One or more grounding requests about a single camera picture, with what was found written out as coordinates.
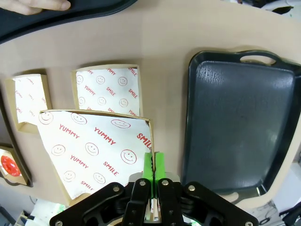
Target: paper food tray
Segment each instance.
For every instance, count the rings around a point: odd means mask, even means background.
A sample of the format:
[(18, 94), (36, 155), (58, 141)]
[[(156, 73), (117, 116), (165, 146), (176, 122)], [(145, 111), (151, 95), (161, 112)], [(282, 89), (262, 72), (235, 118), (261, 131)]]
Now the paper food tray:
[(0, 173), (10, 184), (27, 185), (11, 154), (12, 152), (12, 148), (0, 146)]
[(128, 183), (154, 156), (151, 121), (89, 110), (47, 110), (38, 124), (44, 147), (74, 205), (111, 182)]
[(76, 109), (142, 116), (137, 65), (99, 65), (71, 72)]
[(51, 109), (47, 76), (27, 74), (5, 81), (9, 108), (18, 131), (38, 133), (39, 112)]

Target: bolt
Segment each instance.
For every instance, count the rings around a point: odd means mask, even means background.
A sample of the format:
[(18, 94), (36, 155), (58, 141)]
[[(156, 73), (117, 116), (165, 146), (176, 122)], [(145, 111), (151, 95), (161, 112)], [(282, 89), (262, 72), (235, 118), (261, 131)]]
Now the bolt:
[(113, 191), (118, 192), (120, 189), (118, 186), (113, 187)]
[(189, 185), (189, 187), (188, 187), (188, 190), (190, 190), (191, 192), (193, 192), (195, 189), (196, 189), (196, 188), (195, 188), (195, 186), (193, 186), (193, 185)]
[(60, 221), (60, 220), (56, 221), (55, 226), (63, 226), (62, 221)]
[(168, 181), (167, 181), (167, 180), (163, 180), (163, 181), (162, 181), (162, 184), (163, 184), (164, 186), (166, 186), (166, 185), (168, 185)]

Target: smiley face print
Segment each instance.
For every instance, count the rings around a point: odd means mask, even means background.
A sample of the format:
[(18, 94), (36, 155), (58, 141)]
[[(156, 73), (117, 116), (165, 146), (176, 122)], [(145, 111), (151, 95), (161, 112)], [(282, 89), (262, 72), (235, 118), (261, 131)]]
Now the smiley face print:
[(83, 97), (79, 97), (79, 106), (83, 106), (85, 104), (85, 99)]
[(77, 124), (85, 125), (87, 123), (87, 120), (85, 117), (81, 116), (80, 114), (72, 113), (71, 118), (73, 121), (75, 121)]
[(137, 156), (135, 153), (131, 150), (123, 150), (120, 154), (122, 161), (124, 161), (126, 164), (134, 164), (137, 161)]
[(92, 156), (97, 156), (99, 153), (98, 147), (93, 143), (86, 143), (86, 151)]
[(63, 176), (64, 181), (71, 182), (75, 179), (75, 173), (73, 171), (66, 171)]
[(102, 84), (104, 84), (105, 79), (104, 79), (103, 76), (97, 76), (97, 77), (96, 77), (96, 82), (97, 82), (98, 84), (102, 85)]
[(128, 105), (127, 99), (121, 99), (119, 101), (119, 105), (122, 106), (122, 107), (127, 107), (127, 105)]
[(105, 183), (105, 178), (100, 173), (93, 174), (93, 177), (97, 183), (102, 184), (102, 185)]
[(111, 121), (111, 123), (114, 125), (114, 126), (117, 126), (119, 128), (122, 128), (122, 129), (127, 129), (127, 128), (130, 128), (131, 125), (128, 124), (127, 122), (125, 121), (122, 121), (122, 120), (119, 120), (119, 119), (114, 119)]
[(107, 103), (104, 97), (98, 98), (97, 102), (99, 105), (105, 105)]
[(66, 148), (63, 145), (56, 145), (51, 149), (51, 153), (55, 156), (60, 156), (64, 154), (66, 151)]
[(39, 114), (39, 121), (44, 124), (48, 125), (53, 121), (53, 114), (50, 112), (43, 112)]
[(82, 84), (83, 81), (84, 81), (83, 76), (81, 76), (81, 75), (76, 76), (76, 83), (77, 84)]
[(126, 85), (127, 85), (127, 78), (126, 78), (126, 77), (120, 77), (120, 78), (118, 79), (118, 84), (119, 84), (120, 86), (126, 86)]

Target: human hand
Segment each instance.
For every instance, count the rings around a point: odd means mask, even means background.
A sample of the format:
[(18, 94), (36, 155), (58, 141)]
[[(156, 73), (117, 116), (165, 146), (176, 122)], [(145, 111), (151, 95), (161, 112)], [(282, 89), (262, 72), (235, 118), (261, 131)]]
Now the human hand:
[(0, 0), (0, 8), (24, 15), (37, 14), (42, 9), (64, 11), (70, 6), (67, 0)]

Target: wooden table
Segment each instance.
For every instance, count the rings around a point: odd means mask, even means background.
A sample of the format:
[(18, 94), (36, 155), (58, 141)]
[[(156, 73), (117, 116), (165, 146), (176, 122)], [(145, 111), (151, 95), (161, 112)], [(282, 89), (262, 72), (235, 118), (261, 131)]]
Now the wooden table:
[[(72, 109), (71, 70), (140, 65), (143, 111), (154, 121), (155, 150), (165, 153), (166, 169), (180, 175), (192, 56), (204, 49), (264, 49), (301, 64), (300, 28), (293, 19), (219, 0), (139, 0), (112, 16), (47, 28), (1, 44), (1, 85), (17, 74), (47, 74), (53, 108)], [(2, 92), (8, 108), (4, 88)], [(34, 187), (12, 189), (67, 204), (39, 135), (14, 134)]]

